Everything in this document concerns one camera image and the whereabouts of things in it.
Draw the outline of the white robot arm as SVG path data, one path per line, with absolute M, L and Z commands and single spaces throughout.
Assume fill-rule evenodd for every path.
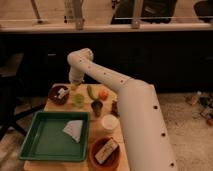
M 117 94 L 130 171 L 178 171 L 154 86 L 95 64 L 93 58 L 89 48 L 71 52 L 69 81 L 80 84 L 87 74 Z

